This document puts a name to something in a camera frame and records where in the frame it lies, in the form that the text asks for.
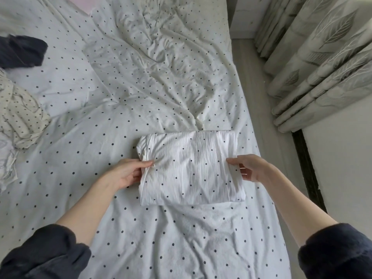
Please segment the wooden floor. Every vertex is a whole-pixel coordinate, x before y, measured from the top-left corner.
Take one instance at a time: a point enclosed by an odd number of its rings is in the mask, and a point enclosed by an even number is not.
[[[270,77],[263,72],[264,61],[258,57],[253,40],[232,40],[232,53],[261,156],[279,168],[301,192],[307,195],[292,135],[278,132],[273,125],[274,116],[271,109],[275,106],[276,99],[266,93]],[[292,278],[305,278],[297,261],[298,247],[280,217],[279,221],[291,261]]]

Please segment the dark blue fabric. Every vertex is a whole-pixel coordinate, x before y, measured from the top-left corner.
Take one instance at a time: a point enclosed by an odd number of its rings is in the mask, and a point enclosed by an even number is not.
[[[77,279],[91,251],[68,228],[51,224],[13,249],[0,266],[1,279]],[[312,235],[298,252],[308,279],[372,279],[372,241],[349,224]]]
[[[298,252],[308,279],[372,279],[372,241],[350,224],[339,223],[312,235]]]
[[[75,234],[57,224],[42,227],[13,249],[0,266],[1,279],[77,279],[91,251]]]
[[[0,67],[40,66],[47,48],[46,42],[29,36],[0,37]]]

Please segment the folded sheet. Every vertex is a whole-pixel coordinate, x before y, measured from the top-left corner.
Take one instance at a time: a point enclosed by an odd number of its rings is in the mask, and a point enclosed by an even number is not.
[[[154,160],[142,171],[141,205],[201,205],[244,201],[240,170],[226,163],[235,157],[234,131],[193,131],[142,136],[141,160]]]

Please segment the navy sweater sleeve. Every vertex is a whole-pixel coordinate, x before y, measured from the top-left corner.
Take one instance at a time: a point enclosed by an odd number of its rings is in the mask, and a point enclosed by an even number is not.
[[[312,235],[298,252],[308,279],[372,279],[372,241],[350,224],[339,223]]]
[[[47,225],[13,249],[0,267],[1,279],[77,279],[91,251],[77,244],[75,234],[57,224]]]

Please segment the bed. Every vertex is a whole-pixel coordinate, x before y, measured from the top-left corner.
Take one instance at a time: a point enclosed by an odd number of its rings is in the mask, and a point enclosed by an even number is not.
[[[137,157],[142,135],[232,129],[240,154],[259,154],[226,0],[102,0],[91,16],[65,0],[2,2],[49,45],[42,66],[8,76],[52,121],[0,195],[0,258]],[[137,186],[117,192],[80,278],[290,278],[272,200],[261,184],[244,188],[243,203],[201,206],[145,207]]]

